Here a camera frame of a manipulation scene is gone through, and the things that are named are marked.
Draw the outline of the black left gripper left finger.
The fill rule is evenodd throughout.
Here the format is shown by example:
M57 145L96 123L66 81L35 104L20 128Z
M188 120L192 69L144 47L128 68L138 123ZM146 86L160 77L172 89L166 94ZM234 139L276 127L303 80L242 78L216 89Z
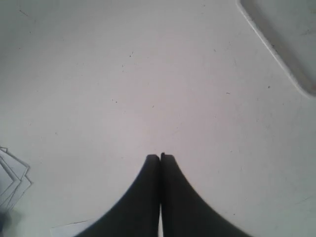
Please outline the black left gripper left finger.
M160 159L148 155L126 193L79 237L157 237L160 214Z

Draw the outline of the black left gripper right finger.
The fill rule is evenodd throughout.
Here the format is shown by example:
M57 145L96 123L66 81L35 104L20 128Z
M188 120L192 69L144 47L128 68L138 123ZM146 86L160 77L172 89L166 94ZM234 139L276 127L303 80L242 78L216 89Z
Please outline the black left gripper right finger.
M175 157L161 154L161 211L165 237L247 237L194 190Z

